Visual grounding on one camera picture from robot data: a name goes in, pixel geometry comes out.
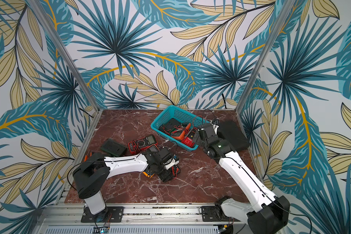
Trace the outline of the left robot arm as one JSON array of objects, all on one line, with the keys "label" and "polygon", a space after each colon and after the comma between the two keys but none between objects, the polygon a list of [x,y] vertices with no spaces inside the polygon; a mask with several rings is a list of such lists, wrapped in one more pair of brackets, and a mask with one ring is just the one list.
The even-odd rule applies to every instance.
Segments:
[{"label": "left robot arm", "polygon": [[108,208],[103,199],[101,188],[107,179],[132,172],[144,173],[148,178],[158,176],[162,182],[174,179],[179,173],[179,157],[167,148],[155,145],[133,156],[109,157],[93,153],[80,163],[72,172],[75,189],[80,199],[85,201],[90,214],[106,217]]}]

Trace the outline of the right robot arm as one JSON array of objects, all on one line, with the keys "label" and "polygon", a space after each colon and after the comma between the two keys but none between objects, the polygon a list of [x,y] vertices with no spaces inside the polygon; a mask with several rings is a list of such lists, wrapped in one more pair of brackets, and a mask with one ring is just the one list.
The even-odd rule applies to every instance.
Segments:
[{"label": "right robot arm", "polygon": [[216,206],[226,217],[247,224],[254,234],[275,234],[288,224],[290,203],[268,189],[243,162],[239,151],[249,142],[233,121],[204,123],[197,127],[196,141],[241,188],[248,203],[224,197]]}]

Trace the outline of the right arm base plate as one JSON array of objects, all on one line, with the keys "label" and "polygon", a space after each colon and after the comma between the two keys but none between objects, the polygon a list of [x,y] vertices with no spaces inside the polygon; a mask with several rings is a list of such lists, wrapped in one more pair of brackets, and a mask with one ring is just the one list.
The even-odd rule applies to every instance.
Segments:
[{"label": "right arm base plate", "polygon": [[201,206],[199,213],[202,215],[203,222],[233,222],[238,221],[232,217],[227,217],[221,208],[217,206]]}]

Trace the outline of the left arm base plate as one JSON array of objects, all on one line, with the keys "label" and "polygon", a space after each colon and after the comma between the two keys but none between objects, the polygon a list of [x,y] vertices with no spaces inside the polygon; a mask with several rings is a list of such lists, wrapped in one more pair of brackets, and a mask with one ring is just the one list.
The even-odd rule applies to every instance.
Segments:
[{"label": "left arm base plate", "polygon": [[122,220],[124,207],[108,206],[103,211],[92,214],[89,207],[85,206],[81,223],[120,223]]}]

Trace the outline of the small dark green multimeter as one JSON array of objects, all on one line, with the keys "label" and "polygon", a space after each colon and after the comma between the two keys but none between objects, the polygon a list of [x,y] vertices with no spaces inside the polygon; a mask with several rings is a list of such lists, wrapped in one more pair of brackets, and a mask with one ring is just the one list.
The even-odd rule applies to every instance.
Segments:
[{"label": "small dark green multimeter", "polygon": [[174,165],[172,168],[173,178],[176,178],[180,173],[180,168],[177,165]]}]

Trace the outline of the orange grey multimeter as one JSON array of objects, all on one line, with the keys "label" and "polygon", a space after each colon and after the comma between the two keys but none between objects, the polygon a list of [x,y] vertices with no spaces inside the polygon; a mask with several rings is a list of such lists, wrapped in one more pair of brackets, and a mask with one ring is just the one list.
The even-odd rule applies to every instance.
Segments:
[{"label": "orange grey multimeter", "polygon": [[178,141],[182,141],[191,128],[191,123],[175,125],[170,131],[170,136]]}]

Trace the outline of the green black multimeter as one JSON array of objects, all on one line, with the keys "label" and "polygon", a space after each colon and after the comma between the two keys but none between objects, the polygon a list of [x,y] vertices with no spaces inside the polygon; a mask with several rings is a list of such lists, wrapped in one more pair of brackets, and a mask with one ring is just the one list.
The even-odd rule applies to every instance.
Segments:
[{"label": "green black multimeter", "polygon": [[167,123],[163,124],[160,127],[160,131],[170,136],[174,131],[177,131],[180,127],[181,123],[178,120],[171,118]]}]

